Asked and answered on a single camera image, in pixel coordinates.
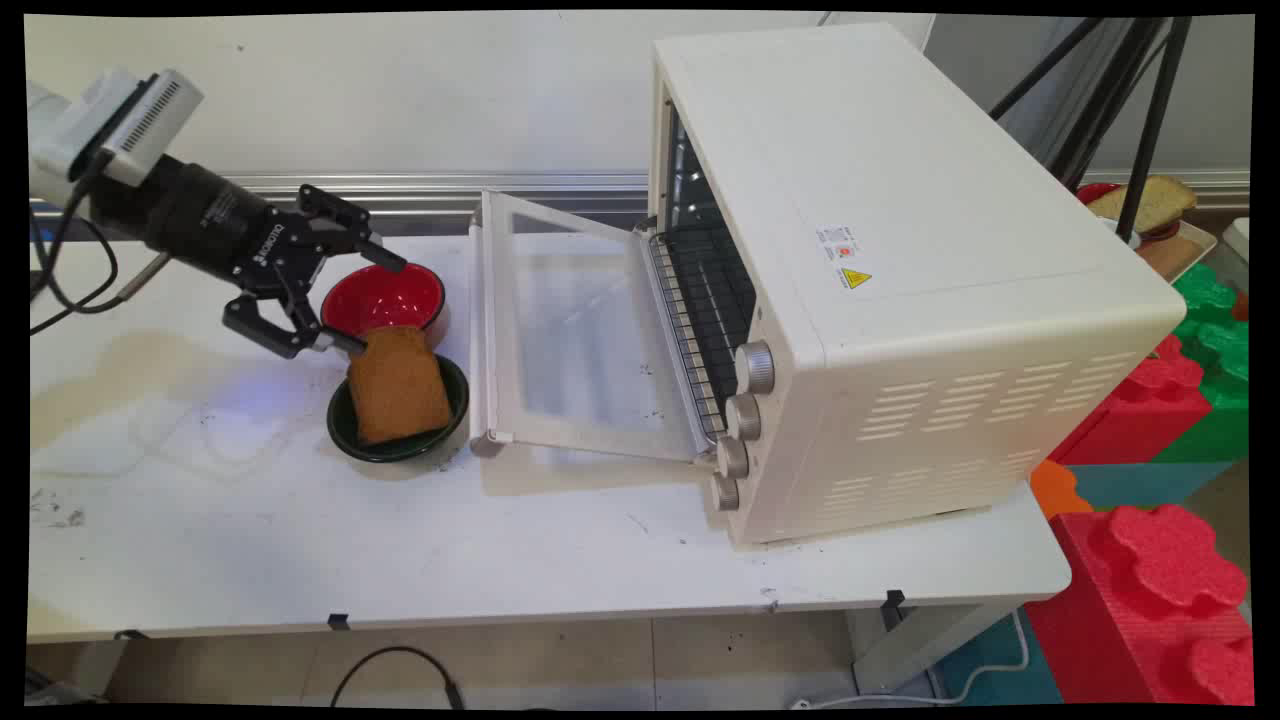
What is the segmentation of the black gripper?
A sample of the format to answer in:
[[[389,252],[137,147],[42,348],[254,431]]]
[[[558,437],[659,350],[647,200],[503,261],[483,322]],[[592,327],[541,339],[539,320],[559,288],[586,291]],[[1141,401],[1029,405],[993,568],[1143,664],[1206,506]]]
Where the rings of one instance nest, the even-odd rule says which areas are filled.
[[[334,193],[301,184],[297,211],[170,155],[137,187],[108,176],[90,186],[93,222],[241,291],[224,306],[227,329],[284,359],[332,348],[360,356],[369,343],[324,323],[310,302],[325,258],[360,255],[392,273],[407,261],[383,246],[369,211]]]

